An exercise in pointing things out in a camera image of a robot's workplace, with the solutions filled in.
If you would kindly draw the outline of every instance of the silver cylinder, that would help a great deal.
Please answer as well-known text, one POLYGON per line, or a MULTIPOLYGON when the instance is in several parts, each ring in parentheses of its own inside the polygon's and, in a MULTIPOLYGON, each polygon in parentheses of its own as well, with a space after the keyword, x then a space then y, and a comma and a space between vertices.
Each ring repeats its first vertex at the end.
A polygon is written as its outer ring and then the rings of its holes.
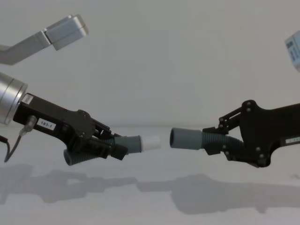
POLYGON ((10 123, 27 87, 27 84, 0 73, 0 123, 10 123))

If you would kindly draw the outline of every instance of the black cable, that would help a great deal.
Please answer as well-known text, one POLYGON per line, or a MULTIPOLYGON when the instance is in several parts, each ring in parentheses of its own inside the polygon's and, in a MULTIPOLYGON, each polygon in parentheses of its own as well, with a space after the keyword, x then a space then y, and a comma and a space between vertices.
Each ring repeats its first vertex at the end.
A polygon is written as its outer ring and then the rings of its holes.
POLYGON ((20 140, 21 140, 22 136, 18 136, 18 139, 16 140, 14 146, 13 146, 13 149, 10 151, 10 145, 8 143, 8 141, 6 142, 6 145, 7 145, 7 153, 6 153, 6 156, 5 156, 5 159, 4 159, 4 162, 6 163, 10 158, 11 156, 13 155, 14 151, 16 150, 16 148, 18 147, 19 143, 20 143, 20 140))

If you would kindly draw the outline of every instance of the aluminum arm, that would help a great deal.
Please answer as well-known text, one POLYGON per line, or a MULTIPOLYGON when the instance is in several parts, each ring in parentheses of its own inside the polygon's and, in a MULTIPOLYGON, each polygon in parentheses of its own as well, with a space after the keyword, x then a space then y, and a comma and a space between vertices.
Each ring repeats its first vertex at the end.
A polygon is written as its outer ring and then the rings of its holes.
POLYGON ((51 45, 59 50, 87 34, 81 16, 69 15, 12 47, 0 45, 0 64, 14 65, 51 45))

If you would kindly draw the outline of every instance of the white wall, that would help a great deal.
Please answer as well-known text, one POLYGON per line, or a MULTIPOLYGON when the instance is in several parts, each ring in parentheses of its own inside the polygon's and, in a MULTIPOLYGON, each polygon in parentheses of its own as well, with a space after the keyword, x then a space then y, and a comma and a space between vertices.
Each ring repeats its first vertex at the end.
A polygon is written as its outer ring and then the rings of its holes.
POLYGON ((248 99, 299 102, 284 41, 300 28, 296 0, 2 0, 0 44, 68 14, 90 34, 0 71, 29 91, 110 126, 217 124, 248 99))

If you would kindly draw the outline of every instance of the metal bracket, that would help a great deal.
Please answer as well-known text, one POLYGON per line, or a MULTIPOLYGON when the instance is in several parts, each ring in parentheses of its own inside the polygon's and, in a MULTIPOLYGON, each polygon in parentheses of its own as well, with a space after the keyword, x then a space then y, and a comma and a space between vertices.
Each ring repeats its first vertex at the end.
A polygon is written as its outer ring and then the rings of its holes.
POLYGON ((88 33, 80 15, 69 15, 14 46, 0 45, 0 64, 14 65, 51 45, 57 51, 88 33))

